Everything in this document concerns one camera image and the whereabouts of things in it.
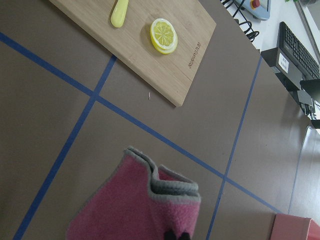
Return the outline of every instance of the lemon half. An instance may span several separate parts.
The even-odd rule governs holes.
[[[151,42],[162,54],[170,54],[176,50],[178,36],[172,24],[163,18],[157,18],[150,26]]]

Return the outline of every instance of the yellow handle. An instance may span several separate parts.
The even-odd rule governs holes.
[[[120,28],[124,24],[129,0],[118,0],[111,15],[111,23],[114,27]]]

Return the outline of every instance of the keyboard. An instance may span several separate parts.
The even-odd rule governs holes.
[[[305,75],[306,80],[320,79],[319,65],[283,21],[279,28],[279,48]]]

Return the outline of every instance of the cutting board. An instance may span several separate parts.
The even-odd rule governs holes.
[[[197,0],[129,0],[122,27],[110,22],[115,0],[50,0],[175,106],[182,106],[216,23]],[[168,55],[152,45],[157,18],[173,25],[178,45]]]

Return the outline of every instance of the pink container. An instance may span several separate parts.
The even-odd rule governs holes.
[[[311,218],[277,214],[270,240],[320,240],[320,226]]]

